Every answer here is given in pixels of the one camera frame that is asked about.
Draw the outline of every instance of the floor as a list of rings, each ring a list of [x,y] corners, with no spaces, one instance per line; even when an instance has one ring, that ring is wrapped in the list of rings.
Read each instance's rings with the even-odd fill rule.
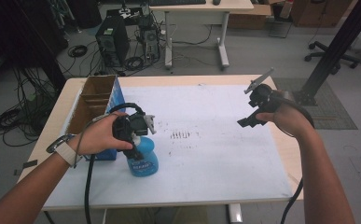
[[[118,5],[101,6],[101,14]],[[173,39],[187,42],[199,42],[209,34],[210,26],[177,26],[170,31]],[[273,77],[308,77],[318,59],[304,62],[303,58],[310,50],[308,44],[319,40],[329,44],[337,28],[298,28],[292,27],[287,38],[269,37],[271,23],[268,22],[262,30],[228,29],[226,47],[230,66],[221,69],[219,57],[215,50],[216,36],[219,36],[220,27],[213,26],[210,38],[199,46],[175,45],[174,67],[166,69],[162,61],[147,69],[133,74],[133,76],[183,76],[183,75],[237,75],[262,74],[274,67]],[[134,28],[128,27],[130,39]],[[67,30],[69,47],[87,45],[95,40],[93,30],[83,30],[80,34],[74,30]],[[361,42],[357,42],[351,53],[361,59]],[[84,77],[90,71],[92,57],[76,59],[75,65],[69,70],[72,76]],[[73,59],[69,58],[66,50],[58,55],[58,61],[65,68],[69,68]],[[341,103],[353,119],[358,130],[330,131],[319,130],[322,135],[328,154],[340,176],[347,197],[354,211],[356,223],[361,223],[361,65],[351,69],[348,63],[342,63],[341,70],[335,76],[326,80],[332,90],[339,97]],[[8,65],[0,69],[0,114],[18,102],[17,80]],[[6,140],[12,143],[21,143],[24,140],[19,130],[6,135]],[[14,170],[20,170],[22,164],[28,160],[34,144],[24,147],[8,147],[0,136],[0,198],[17,182],[18,176]],[[279,223],[286,203],[248,203],[242,204],[243,223]],[[172,208],[164,208],[159,212],[160,222],[168,223],[172,215]],[[84,223],[83,211],[50,212],[55,223]],[[92,210],[93,223],[102,223],[102,210]],[[210,223],[227,223],[224,205],[209,206]],[[303,223],[302,202],[296,202],[290,210],[286,223]],[[44,214],[41,214],[35,223],[49,223]]]

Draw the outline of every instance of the wristwatch strap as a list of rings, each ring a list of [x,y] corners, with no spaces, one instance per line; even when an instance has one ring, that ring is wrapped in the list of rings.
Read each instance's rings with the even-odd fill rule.
[[[81,156],[77,155],[75,151],[69,147],[66,143],[60,144],[55,150],[64,160],[69,163],[69,166],[75,166],[76,163],[81,160]]]

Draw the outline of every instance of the computer tower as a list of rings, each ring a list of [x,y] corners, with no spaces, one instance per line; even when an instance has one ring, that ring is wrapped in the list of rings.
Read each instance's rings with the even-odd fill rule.
[[[143,39],[145,41],[145,56],[147,60],[159,58],[159,45],[157,29],[144,30]]]
[[[151,15],[145,15],[139,20],[140,38],[144,46],[145,57],[154,61],[160,57],[158,28]]]
[[[120,67],[124,64],[130,44],[121,16],[106,17],[96,33],[96,41],[106,67]]]

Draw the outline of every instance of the office chair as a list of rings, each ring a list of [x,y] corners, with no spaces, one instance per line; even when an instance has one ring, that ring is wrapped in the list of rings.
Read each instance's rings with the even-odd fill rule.
[[[322,57],[323,55],[325,55],[326,50],[328,49],[328,47],[322,43],[320,43],[319,41],[314,41],[313,43],[311,43],[309,45],[309,49],[314,49],[315,47],[318,47],[319,49],[322,49],[323,52],[314,52],[314,53],[310,53],[307,56],[305,56],[304,60],[305,62],[310,62],[312,57]],[[352,64],[350,65],[351,68],[356,68],[358,66],[358,64],[360,63],[360,59],[357,59],[355,57],[343,54],[341,57],[341,59],[346,60],[351,62]],[[332,68],[331,70],[331,74],[335,75],[338,73],[338,71],[340,70],[340,62],[337,62],[335,64],[335,66]]]

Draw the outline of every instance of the cardboard box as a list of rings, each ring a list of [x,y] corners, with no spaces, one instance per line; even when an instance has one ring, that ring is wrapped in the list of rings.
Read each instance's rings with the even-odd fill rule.
[[[348,17],[351,14],[354,6],[357,4],[358,0],[353,0],[352,3],[349,5],[348,9],[346,9],[345,13],[343,13],[343,17]]]
[[[294,25],[302,27],[336,27],[353,0],[330,0],[312,3],[296,0],[291,9]]]
[[[245,12],[230,12],[228,28],[260,30],[264,28],[267,16],[271,15],[271,7],[253,5],[254,9]]]
[[[116,76],[88,77],[65,127],[65,132],[81,133],[91,120],[108,113],[115,105],[123,103],[124,97]],[[116,156],[115,149],[108,149],[97,154],[95,160],[113,161]]]

